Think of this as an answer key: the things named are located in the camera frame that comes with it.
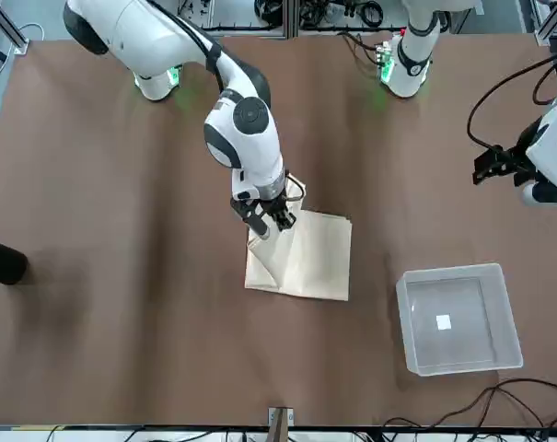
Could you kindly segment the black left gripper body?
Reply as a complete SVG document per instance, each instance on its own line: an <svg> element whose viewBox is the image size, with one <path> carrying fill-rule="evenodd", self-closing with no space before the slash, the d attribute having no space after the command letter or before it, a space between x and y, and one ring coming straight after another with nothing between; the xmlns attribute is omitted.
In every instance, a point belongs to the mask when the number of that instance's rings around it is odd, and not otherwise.
<svg viewBox="0 0 557 442"><path fill-rule="evenodd" d="M516 144L507 153L510 160L507 163L508 169L535 169L535 166L527 157L527 150L535 139L536 133L540 128L541 118L537 118L527 128L523 130L516 140Z"/></svg>

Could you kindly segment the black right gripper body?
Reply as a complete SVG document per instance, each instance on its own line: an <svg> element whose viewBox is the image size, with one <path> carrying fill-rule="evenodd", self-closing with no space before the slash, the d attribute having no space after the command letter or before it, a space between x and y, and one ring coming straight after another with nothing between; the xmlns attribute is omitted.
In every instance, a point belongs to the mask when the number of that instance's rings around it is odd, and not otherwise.
<svg viewBox="0 0 557 442"><path fill-rule="evenodd" d="M262 211L269 216L288 216L288 198L285 193L280 193L271 200L261 200Z"/></svg>

